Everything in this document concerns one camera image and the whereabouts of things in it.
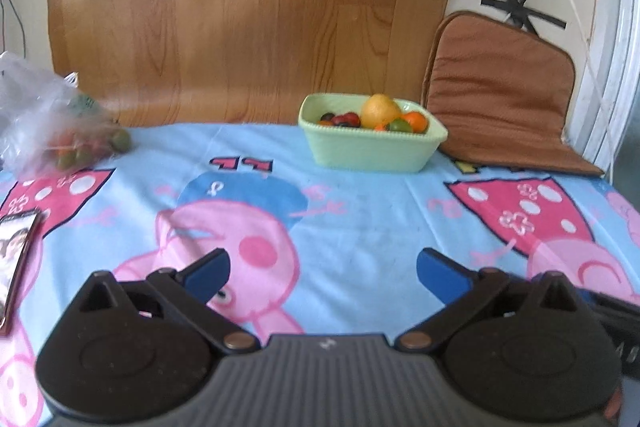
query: white cable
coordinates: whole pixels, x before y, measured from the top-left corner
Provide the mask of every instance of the white cable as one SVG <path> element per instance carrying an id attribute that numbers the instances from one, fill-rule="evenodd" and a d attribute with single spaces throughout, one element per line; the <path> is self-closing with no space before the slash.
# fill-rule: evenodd
<path id="1" fill-rule="evenodd" d="M 574 0 L 569 0 L 571 4 L 571 8 L 574 11 L 575 20 L 578 23 L 578 28 L 580 29 L 580 36 L 582 37 L 582 43 L 584 44 L 584 49 L 586 51 L 586 64 L 591 75 L 591 82 L 593 83 L 593 90 L 598 97 L 598 103 L 600 104 L 600 110 L 602 111 L 605 120 L 605 138 L 607 140 L 607 145 L 609 146 L 609 154 L 610 154 L 610 166 L 609 166 L 609 183 L 613 185 L 613 164 L 615 161 L 613 140 L 611 137 L 611 127 L 609 126 L 609 111 L 606 109 L 606 103 L 604 101 L 604 90 L 600 89 L 598 85 L 598 79 L 596 77 L 595 68 L 593 67 L 593 63 L 591 62 L 591 46 L 589 44 L 589 39 L 587 38 L 587 33 L 584 30 L 584 26 L 582 25 L 582 21 L 580 20 L 580 15 L 578 14 L 578 8 L 575 5 Z"/>

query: green bowl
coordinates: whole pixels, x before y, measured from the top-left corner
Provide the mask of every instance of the green bowl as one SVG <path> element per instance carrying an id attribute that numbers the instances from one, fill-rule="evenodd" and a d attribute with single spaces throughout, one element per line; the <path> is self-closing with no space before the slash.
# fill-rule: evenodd
<path id="1" fill-rule="evenodd" d="M 318 165 L 357 171 L 418 172 L 438 146 L 447 139 L 447 129 L 422 106 L 396 99 L 402 112 L 418 111 L 429 121 L 425 134 L 375 132 L 369 129 L 318 125 L 327 112 L 360 114 L 369 97 L 360 94 L 310 94 L 300 107 L 298 124 Z"/>

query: person on phone screen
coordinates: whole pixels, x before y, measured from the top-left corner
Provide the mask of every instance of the person on phone screen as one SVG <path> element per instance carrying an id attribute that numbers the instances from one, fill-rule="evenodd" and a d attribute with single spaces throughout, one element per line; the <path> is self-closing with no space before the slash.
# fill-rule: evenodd
<path id="1" fill-rule="evenodd" d="M 28 234 L 29 229 L 20 229 L 12 235 L 11 239 L 3 241 L 0 247 L 0 303 L 3 308 Z"/>

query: chair cushion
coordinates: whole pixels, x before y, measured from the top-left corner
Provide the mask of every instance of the chair cushion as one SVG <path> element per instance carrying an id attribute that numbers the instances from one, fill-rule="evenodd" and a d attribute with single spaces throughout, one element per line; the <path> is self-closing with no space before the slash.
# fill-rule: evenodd
<path id="1" fill-rule="evenodd" d="M 449 129 L 441 150 L 456 160 L 601 175 L 561 140 L 574 82 L 566 52 L 459 12 L 437 32 L 423 103 Z"/>

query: white polka dot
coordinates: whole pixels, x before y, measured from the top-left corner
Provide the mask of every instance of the white polka dot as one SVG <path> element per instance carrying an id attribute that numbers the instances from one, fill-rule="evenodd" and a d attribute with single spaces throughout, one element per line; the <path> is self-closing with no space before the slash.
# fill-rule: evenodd
<path id="1" fill-rule="evenodd" d="M 545 198 L 545 200 L 549 200 L 553 203 L 560 203 L 560 201 L 562 201 L 560 193 L 546 185 L 538 185 L 538 192 L 543 198 Z"/>
<path id="2" fill-rule="evenodd" d="M 95 184 L 95 178 L 93 176 L 82 176 L 69 185 L 69 192 L 74 196 L 86 192 Z"/>
<path id="3" fill-rule="evenodd" d="M 486 201 L 489 199 L 489 194 L 482 190 L 482 188 L 469 187 L 466 193 L 469 194 L 472 200 Z"/>
<path id="4" fill-rule="evenodd" d="M 565 232 L 576 233 L 578 230 L 575 228 L 575 225 L 568 219 L 563 219 L 562 221 L 560 221 L 560 225 L 562 226 Z"/>
<path id="5" fill-rule="evenodd" d="M 38 192 L 35 195 L 35 200 L 36 201 L 43 200 L 44 198 L 46 198 L 47 196 L 50 195 L 52 190 L 53 190 L 53 188 L 51 188 L 51 187 L 44 187 L 40 192 Z"/>
<path id="6" fill-rule="evenodd" d="M 531 214 L 532 216 L 537 216 L 540 213 L 540 207 L 537 206 L 533 201 L 522 200 L 520 202 L 520 207 L 527 214 Z"/>

